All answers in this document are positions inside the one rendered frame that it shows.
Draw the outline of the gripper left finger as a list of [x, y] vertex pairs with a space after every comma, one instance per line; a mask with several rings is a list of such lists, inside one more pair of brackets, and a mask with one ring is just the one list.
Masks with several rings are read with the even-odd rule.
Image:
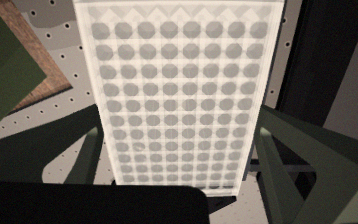
[[0, 139], [0, 181], [43, 183], [46, 165], [86, 134], [63, 184], [93, 184], [104, 131], [95, 104]]

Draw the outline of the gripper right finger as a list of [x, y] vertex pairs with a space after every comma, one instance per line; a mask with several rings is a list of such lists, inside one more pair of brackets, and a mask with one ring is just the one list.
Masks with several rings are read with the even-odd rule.
[[[271, 134], [314, 167], [305, 201]], [[273, 224], [358, 224], [358, 139], [264, 104], [253, 136]]]

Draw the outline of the white multiwell plate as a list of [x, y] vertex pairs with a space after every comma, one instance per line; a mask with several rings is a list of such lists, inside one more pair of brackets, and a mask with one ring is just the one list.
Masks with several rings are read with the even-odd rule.
[[285, 0], [72, 1], [116, 185], [238, 195]]

